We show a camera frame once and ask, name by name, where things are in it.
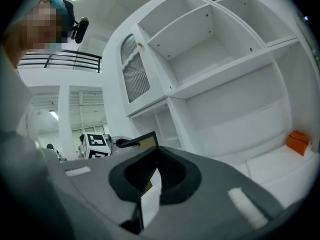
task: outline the white shelving unit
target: white shelving unit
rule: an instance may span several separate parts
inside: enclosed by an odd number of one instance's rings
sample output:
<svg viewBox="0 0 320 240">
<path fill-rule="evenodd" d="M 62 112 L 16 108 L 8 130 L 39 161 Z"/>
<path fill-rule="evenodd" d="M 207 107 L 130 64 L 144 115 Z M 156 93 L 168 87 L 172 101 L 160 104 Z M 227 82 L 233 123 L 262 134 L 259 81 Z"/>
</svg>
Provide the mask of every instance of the white shelving unit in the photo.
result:
<svg viewBox="0 0 320 240">
<path fill-rule="evenodd" d="M 320 104 L 304 99 L 318 95 L 317 80 L 300 70 L 312 72 L 308 55 L 261 2 L 166 0 L 135 29 L 166 96 L 131 113 L 135 135 L 155 131 L 160 145 L 232 164 L 284 145 L 292 129 L 319 140 Z M 297 85 L 299 78 L 314 83 Z M 314 107 L 309 117 L 301 119 L 301 105 Z"/>
<path fill-rule="evenodd" d="M 155 131 L 159 145 L 181 149 L 178 133 L 166 100 L 130 118 L 133 130 L 138 136 Z"/>
<path fill-rule="evenodd" d="M 295 38 L 288 26 L 258 0 L 217 0 L 215 2 L 244 20 L 268 47 Z"/>
<path fill-rule="evenodd" d="M 134 34 L 142 44 L 150 89 L 128 103 L 122 68 L 113 62 L 129 120 L 116 111 L 113 119 L 120 127 L 126 120 L 134 137 L 155 131 L 162 146 L 233 165 L 286 206 L 301 199 L 317 166 L 299 163 L 277 179 L 272 171 L 282 171 L 279 163 L 289 164 L 292 153 L 297 162 L 305 158 L 286 146 L 293 130 L 310 137 L 309 151 L 320 159 L 317 46 L 297 13 L 289 0 L 151 1 L 113 42 Z M 260 173 L 270 181 L 258 182 Z"/>
<path fill-rule="evenodd" d="M 232 15 L 213 4 L 179 17 L 148 44 L 168 61 L 179 86 L 263 48 Z"/>
</svg>

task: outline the white foam pad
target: white foam pad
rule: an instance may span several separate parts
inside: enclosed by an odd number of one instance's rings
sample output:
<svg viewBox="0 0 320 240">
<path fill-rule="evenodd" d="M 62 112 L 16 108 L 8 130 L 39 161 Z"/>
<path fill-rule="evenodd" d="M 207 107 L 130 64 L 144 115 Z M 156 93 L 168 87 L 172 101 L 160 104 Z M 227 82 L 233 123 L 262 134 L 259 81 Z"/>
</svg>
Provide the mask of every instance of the white foam pad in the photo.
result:
<svg viewBox="0 0 320 240">
<path fill-rule="evenodd" d="M 287 208 L 306 197 L 319 173 L 320 155 L 314 154 L 307 162 L 290 173 L 262 186 Z"/>
</svg>

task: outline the white column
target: white column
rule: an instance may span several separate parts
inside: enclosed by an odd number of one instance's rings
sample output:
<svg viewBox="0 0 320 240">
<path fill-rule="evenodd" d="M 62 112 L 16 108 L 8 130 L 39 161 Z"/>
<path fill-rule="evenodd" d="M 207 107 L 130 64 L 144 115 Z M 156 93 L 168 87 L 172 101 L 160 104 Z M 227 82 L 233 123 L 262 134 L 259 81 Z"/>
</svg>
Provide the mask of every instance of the white column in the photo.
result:
<svg viewBox="0 0 320 240">
<path fill-rule="evenodd" d="M 68 161 L 77 159 L 77 153 L 71 132 L 69 104 L 70 86 L 61 85 L 58 98 L 59 138 L 63 154 Z"/>
<path fill-rule="evenodd" d="M 104 124 L 104 125 L 103 125 L 103 130 L 104 130 L 104 133 L 105 133 L 105 134 L 110 134 L 109 127 L 108 127 L 107 124 Z"/>
</svg>

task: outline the orange box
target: orange box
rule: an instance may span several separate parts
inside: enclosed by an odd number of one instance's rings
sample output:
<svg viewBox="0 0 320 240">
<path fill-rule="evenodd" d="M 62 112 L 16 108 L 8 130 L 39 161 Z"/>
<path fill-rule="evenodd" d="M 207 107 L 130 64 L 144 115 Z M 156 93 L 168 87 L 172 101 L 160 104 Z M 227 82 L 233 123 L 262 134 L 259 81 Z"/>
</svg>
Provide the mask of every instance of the orange box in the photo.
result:
<svg viewBox="0 0 320 240">
<path fill-rule="evenodd" d="M 304 156 L 309 141 L 310 138 L 306 134 L 298 130 L 294 130 L 286 139 L 286 145 L 294 151 L 298 152 L 300 155 Z"/>
</svg>

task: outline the person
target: person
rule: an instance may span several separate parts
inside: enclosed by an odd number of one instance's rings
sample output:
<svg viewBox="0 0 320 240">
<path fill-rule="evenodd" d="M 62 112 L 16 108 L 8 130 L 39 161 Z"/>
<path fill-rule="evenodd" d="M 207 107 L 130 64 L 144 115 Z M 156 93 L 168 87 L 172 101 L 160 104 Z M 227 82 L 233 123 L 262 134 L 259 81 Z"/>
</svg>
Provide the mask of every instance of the person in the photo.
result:
<svg viewBox="0 0 320 240">
<path fill-rule="evenodd" d="M 67 159 L 64 157 L 64 154 L 62 154 L 61 152 L 59 152 L 58 150 L 56 150 L 54 148 L 54 145 L 52 145 L 51 143 L 49 143 L 48 145 L 46 145 L 46 148 L 49 150 L 53 150 L 56 153 L 56 156 L 58 158 L 59 161 L 67 161 Z"/>
<path fill-rule="evenodd" d="M 84 154 L 84 138 L 85 138 L 85 135 L 81 134 L 81 136 L 79 137 L 81 143 L 78 146 L 78 150 L 77 150 L 78 158 L 81 158 L 81 159 L 85 158 L 85 154 Z"/>
<path fill-rule="evenodd" d="M 1 131 L 17 132 L 39 143 L 31 107 L 33 96 L 19 77 L 18 63 L 27 52 L 55 49 L 56 44 L 66 42 L 74 23 L 71 2 L 40 0 L 4 32 L 0 45 Z"/>
</svg>

